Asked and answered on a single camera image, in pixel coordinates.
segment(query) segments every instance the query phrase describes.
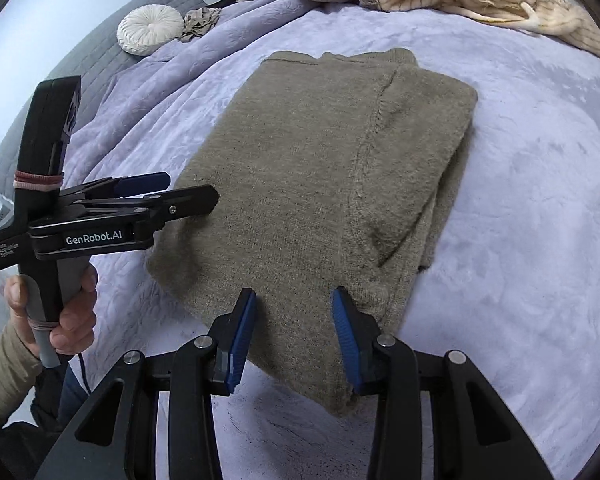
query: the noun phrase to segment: bed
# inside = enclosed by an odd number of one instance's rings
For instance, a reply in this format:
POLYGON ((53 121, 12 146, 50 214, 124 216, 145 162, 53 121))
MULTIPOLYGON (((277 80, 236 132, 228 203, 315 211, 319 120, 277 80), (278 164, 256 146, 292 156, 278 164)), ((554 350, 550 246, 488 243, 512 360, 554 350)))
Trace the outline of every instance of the bed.
MULTIPOLYGON (((557 480, 600 444, 600 60, 558 41, 433 10, 385 14, 304 0, 225 9, 189 44, 119 72, 76 131, 66 184, 167 171, 175 179, 241 84, 277 50, 412 50, 474 86, 475 137, 436 250, 398 338, 462 349, 519 418, 557 480)), ((94 257, 101 275, 93 387, 127 350, 177 349, 206 328, 151 280, 146 253, 94 257)), ((74 371, 77 366, 72 363, 74 371)), ((158 478, 166 478, 166 403, 158 478)), ((214 399, 226 478, 364 478, 374 407, 337 419, 251 365, 214 399)))

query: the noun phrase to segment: metal screw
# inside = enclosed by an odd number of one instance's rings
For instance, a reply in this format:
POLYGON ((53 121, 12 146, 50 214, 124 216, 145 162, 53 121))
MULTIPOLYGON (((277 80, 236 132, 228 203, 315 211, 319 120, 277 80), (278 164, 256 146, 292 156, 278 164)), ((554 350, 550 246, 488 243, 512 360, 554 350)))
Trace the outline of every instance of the metal screw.
POLYGON ((378 336, 378 344, 384 348, 395 345, 395 337, 390 334, 381 334, 378 336))
POLYGON ((211 336, 201 335, 194 339, 193 344, 196 348, 209 348, 214 343, 211 336))
POLYGON ((466 355, 459 350, 449 352, 449 360, 455 365, 463 365, 466 362, 466 355))
POLYGON ((127 352, 122 360, 128 365, 134 365, 140 360, 140 352, 138 350, 132 350, 131 352, 127 352))

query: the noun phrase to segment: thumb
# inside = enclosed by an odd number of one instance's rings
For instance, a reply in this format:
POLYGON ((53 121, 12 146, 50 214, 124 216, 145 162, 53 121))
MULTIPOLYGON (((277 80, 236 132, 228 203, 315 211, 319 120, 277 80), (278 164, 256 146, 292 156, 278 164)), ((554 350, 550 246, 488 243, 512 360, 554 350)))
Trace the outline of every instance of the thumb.
POLYGON ((4 285, 4 299, 18 317, 27 317, 27 284, 21 276, 11 276, 4 285))

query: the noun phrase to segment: sweater sleeve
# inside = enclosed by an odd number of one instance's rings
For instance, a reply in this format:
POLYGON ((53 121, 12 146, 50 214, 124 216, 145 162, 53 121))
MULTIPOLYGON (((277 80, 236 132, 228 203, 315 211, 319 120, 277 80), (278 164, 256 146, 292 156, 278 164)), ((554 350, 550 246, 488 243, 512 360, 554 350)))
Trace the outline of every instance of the sweater sleeve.
POLYGON ((0 334, 0 427, 21 405, 41 371, 40 360, 7 323, 0 334))

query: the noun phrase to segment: gray handle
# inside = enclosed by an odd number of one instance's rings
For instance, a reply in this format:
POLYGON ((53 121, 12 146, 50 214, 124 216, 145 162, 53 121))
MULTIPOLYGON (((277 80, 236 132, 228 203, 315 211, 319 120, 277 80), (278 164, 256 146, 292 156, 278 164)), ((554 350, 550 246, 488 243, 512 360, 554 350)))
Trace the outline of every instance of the gray handle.
MULTIPOLYGON (((90 256, 81 258, 70 258, 67 260, 57 260, 58 267, 58 282, 62 295, 62 304, 67 304, 78 292, 80 292, 80 280, 82 275, 89 265, 90 256)), ((36 343, 40 347, 40 362, 45 368, 56 368, 60 365, 60 359, 56 353, 56 349, 49 341, 49 333, 58 325, 57 323, 46 322, 42 319, 42 300, 40 298, 40 288, 38 283, 32 277, 26 274, 22 275, 27 283, 27 291, 29 293, 29 301, 27 302, 27 315, 34 320, 32 327, 33 336, 36 343)))

